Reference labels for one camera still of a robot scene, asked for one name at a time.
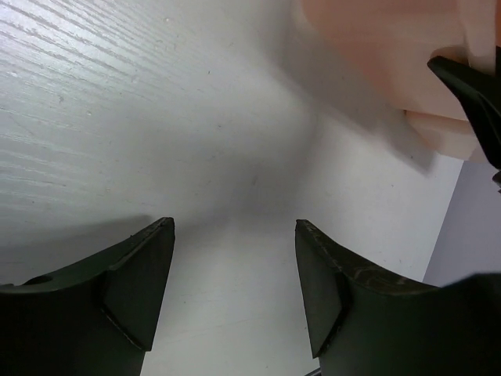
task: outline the white table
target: white table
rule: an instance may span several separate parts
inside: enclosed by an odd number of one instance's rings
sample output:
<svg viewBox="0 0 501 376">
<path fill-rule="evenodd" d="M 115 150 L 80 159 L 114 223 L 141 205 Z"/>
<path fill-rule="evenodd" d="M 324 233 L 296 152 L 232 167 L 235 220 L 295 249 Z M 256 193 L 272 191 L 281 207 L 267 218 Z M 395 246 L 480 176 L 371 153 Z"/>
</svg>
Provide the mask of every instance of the white table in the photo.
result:
<svg viewBox="0 0 501 376">
<path fill-rule="evenodd" d="M 316 367 L 296 218 L 423 277 L 461 163 L 299 37 L 288 1 L 0 7 L 0 283 L 175 217 L 145 376 Z"/>
</svg>

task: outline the peach-colored object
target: peach-colored object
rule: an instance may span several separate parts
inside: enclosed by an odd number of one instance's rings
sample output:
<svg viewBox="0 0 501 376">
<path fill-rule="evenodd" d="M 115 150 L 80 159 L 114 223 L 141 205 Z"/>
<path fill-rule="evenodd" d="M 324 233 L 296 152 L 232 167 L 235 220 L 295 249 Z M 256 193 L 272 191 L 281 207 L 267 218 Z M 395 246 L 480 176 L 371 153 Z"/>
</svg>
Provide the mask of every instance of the peach-colored object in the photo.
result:
<svg viewBox="0 0 501 376">
<path fill-rule="evenodd" d="M 407 111 L 409 123 L 429 145 L 470 159 L 478 141 L 460 103 L 427 68 L 427 61 L 441 55 L 494 74 L 496 3 L 303 0 L 303 9 L 312 25 L 391 104 Z"/>
</svg>

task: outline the pink object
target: pink object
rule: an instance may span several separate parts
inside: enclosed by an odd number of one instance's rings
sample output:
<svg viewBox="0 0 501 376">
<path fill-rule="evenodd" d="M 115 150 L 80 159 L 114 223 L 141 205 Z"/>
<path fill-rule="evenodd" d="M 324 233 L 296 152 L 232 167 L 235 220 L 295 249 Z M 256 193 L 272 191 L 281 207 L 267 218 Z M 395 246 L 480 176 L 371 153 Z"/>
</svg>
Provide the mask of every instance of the pink object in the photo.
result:
<svg viewBox="0 0 501 376">
<path fill-rule="evenodd" d="M 456 97 L 431 73 L 427 61 L 441 55 L 494 74 L 496 3 L 303 0 L 303 9 L 313 27 L 393 106 L 409 111 L 409 123 L 429 145 L 470 159 L 478 154 L 478 141 Z"/>
</svg>

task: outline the wood grain texture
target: wood grain texture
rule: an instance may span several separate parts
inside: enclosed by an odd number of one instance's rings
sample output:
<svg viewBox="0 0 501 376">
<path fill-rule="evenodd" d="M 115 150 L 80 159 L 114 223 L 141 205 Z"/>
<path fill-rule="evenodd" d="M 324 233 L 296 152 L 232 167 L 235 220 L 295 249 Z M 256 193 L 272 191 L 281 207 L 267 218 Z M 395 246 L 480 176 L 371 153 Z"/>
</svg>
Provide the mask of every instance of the wood grain texture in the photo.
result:
<svg viewBox="0 0 501 376">
<path fill-rule="evenodd" d="M 291 34 L 289 8 L 0 0 L 0 283 L 173 216 L 143 374 L 288 376 L 316 366 L 296 218 L 421 278 L 460 163 Z"/>
</svg>

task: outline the white table surface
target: white table surface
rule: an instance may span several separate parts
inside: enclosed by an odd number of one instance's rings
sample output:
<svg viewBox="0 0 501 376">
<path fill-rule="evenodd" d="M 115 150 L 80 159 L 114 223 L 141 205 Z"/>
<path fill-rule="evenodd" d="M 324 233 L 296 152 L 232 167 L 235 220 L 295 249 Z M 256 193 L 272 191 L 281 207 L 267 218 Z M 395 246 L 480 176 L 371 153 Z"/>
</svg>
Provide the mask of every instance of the white table surface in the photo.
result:
<svg viewBox="0 0 501 376">
<path fill-rule="evenodd" d="M 142 374 L 303 375 L 306 218 L 422 279 L 461 162 L 426 150 L 285 0 L 0 0 L 0 283 L 161 216 Z"/>
</svg>

